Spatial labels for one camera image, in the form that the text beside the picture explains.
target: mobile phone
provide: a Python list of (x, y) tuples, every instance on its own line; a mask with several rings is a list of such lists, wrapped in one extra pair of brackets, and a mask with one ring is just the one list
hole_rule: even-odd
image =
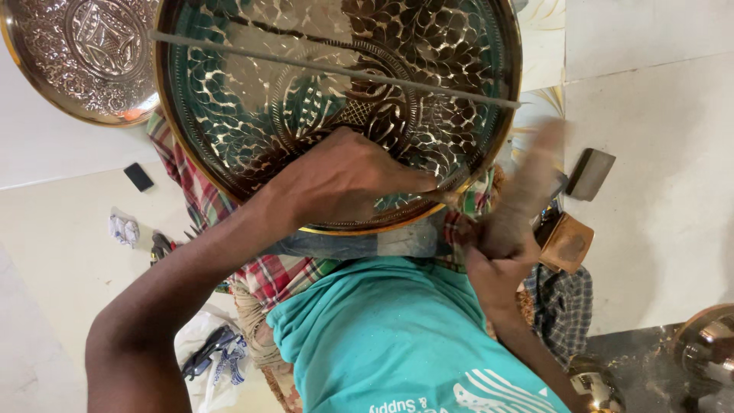
[(143, 192), (144, 190), (153, 186), (153, 181), (148, 178), (145, 171), (135, 162), (133, 165), (128, 166), (123, 170), (125, 175), (135, 184), (138, 191)]

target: green cloth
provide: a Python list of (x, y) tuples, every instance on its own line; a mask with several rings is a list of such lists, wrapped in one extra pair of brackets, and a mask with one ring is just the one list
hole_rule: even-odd
[(487, 336), (466, 274), (361, 259), (267, 316), (304, 412), (569, 413)]

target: man's right hand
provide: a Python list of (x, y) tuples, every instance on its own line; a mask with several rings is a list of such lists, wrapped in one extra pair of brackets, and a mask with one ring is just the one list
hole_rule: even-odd
[(413, 170), (385, 149), (342, 126), (293, 161), (262, 190), (275, 194), (296, 221), (308, 223), (369, 220), (375, 200), (391, 193), (436, 189), (431, 173)]
[(526, 234), (523, 253), (511, 259), (488, 259), (474, 245), (464, 247), (469, 282), (490, 321), (519, 314), (515, 301), (517, 286), (530, 275), (539, 256), (540, 247), (530, 232)]

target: brass plate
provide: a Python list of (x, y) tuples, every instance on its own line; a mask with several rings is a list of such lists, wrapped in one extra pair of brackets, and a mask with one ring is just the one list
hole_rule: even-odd
[[(163, 0), (161, 32), (517, 100), (520, 35), (507, 0)], [(464, 190), (494, 159), (515, 111), (215, 51), (156, 43), (156, 85), (189, 157), (246, 201), (333, 129), (349, 126), (401, 163)], [(377, 200), (368, 222), (326, 234), (387, 231), (441, 205)]]
[(158, 0), (0, 0), (15, 64), (63, 112), (102, 126), (146, 121), (159, 104), (153, 81)]

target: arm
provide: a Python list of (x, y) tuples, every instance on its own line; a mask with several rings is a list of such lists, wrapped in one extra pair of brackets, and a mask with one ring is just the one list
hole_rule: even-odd
[(472, 245), (467, 245), (464, 253), (469, 281), (497, 337), (561, 398), (571, 412), (585, 412), (569, 378), (530, 330), (515, 302), (517, 286), (530, 273), (540, 255), (540, 248), (532, 236), (527, 235), (523, 253), (512, 259), (489, 260)]
[(173, 338), (223, 279), (306, 223), (369, 219), (376, 198), (435, 187), (432, 175), (338, 129), (100, 312), (87, 338), (88, 411), (190, 412)]

